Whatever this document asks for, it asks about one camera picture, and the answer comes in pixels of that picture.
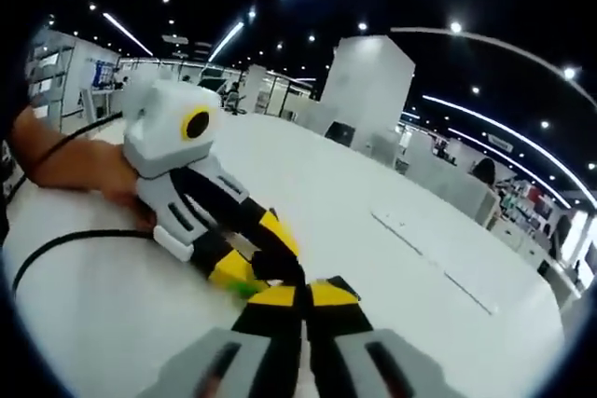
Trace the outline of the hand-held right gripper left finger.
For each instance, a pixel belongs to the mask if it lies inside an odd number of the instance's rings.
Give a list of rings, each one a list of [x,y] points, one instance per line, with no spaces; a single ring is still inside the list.
[[[291,397],[301,350],[302,290],[253,295],[230,329],[214,327],[161,368],[141,397]]]

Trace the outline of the person's left hand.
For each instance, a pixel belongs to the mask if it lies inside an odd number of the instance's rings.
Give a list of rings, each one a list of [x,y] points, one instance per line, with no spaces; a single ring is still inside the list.
[[[138,173],[124,157],[122,146],[100,141],[98,163],[98,187],[104,198],[127,209],[138,229],[152,230],[156,215],[137,195]]]

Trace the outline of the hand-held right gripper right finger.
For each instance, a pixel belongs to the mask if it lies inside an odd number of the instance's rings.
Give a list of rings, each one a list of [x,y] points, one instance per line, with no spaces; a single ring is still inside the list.
[[[340,276],[307,286],[310,367],[321,397],[460,397],[440,364],[391,329],[375,328]]]

